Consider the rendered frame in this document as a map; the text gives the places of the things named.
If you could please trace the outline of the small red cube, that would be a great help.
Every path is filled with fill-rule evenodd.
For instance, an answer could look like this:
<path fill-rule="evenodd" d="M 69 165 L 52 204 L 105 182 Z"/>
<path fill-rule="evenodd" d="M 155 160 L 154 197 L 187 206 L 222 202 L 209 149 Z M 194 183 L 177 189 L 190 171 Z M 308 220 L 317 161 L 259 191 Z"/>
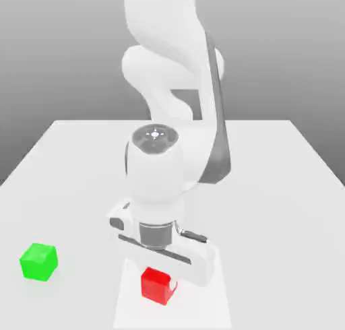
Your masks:
<path fill-rule="evenodd" d="M 163 306 L 168 304 L 178 286 L 169 274 L 147 267 L 141 275 L 142 296 Z"/>

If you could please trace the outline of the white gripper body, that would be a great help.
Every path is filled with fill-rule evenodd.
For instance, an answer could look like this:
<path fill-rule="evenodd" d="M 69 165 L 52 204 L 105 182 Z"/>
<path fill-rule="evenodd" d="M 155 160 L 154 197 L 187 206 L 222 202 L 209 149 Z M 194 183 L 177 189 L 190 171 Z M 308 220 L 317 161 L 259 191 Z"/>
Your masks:
<path fill-rule="evenodd" d="M 214 273 L 214 246 L 172 233 L 172 244 L 164 250 L 153 250 L 136 240 L 118 235 L 117 245 L 123 256 L 139 266 L 150 267 L 170 275 L 174 280 L 184 279 L 196 286 L 206 286 Z"/>

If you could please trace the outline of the small green cube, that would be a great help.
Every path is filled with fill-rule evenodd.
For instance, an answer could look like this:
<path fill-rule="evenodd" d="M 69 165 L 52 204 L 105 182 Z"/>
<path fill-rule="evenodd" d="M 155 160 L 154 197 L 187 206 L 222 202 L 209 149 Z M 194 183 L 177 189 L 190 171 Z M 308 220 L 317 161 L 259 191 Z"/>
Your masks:
<path fill-rule="evenodd" d="M 20 257 L 20 265 L 26 279 L 47 282 L 58 266 L 57 250 L 34 242 Z"/>

